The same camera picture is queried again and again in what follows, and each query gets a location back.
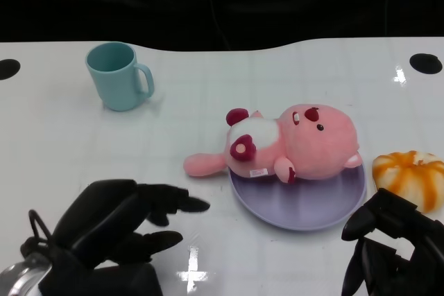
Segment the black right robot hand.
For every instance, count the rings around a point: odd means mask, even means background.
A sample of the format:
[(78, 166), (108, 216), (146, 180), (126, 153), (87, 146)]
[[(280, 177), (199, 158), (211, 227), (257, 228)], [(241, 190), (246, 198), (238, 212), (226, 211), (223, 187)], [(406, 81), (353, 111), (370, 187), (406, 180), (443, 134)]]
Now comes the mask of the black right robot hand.
[[(410, 259), (367, 238), (378, 229), (413, 246)], [(422, 215), (417, 206), (379, 189), (345, 224), (344, 241), (356, 241), (343, 280), (342, 295), (354, 295), (364, 284), (369, 295), (442, 295), (443, 224)]]

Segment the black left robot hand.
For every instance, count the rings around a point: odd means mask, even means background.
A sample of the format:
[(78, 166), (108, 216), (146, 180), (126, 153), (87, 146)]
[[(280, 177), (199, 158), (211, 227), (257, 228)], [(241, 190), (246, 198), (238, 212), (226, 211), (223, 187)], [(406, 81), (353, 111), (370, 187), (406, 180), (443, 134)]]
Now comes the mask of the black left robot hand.
[(177, 245), (182, 234), (139, 234), (137, 228), (145, 220), (166, 227), (170, 214), (209, 207), (187, 189), (168, 184), (99, 180), (83, 190), (52, 232), (31, 210), (34, 235), (21, 252), (49, 261), (38, 284), (41, 295), (161, 295), (152, 256)]

